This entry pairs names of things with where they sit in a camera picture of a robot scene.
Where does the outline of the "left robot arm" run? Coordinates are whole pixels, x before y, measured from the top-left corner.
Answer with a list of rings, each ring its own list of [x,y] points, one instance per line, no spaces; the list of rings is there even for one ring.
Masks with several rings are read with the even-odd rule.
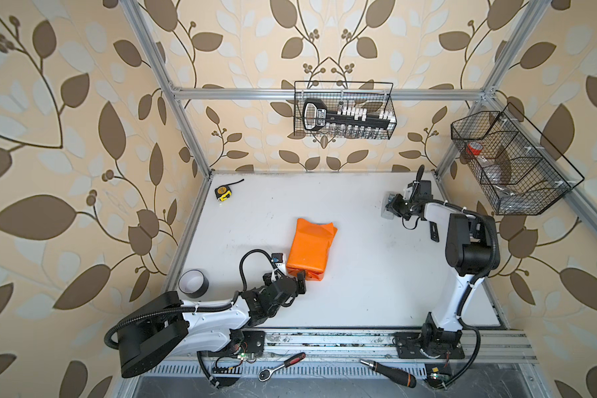
[[[307,289],[306,270],[283,268],[283,255],[259,250],[272,268],[260,287],[250,288],[240,263],[241,289],[228,300],[181,300],[174,291],[159,295],[123,318],[105,335],[104,344],[119,353],[121,375],[132,378],[180,350],[199,361],[208,355],[253,362],[263,353],[264,333],[255,327],[288,308]]]

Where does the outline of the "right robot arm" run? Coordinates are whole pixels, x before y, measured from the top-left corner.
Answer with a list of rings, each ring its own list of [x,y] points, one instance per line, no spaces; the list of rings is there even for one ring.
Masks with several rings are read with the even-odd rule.
[[[435,199],[429,180],[415,180],[404,193],[388,193],[382,212],[403,222],[429,222],[432,240],[444,245],[449,275],[436,307],[413,342],[428,357],[458,348],[472,294],[499,267],[497,227],[491,216]]]

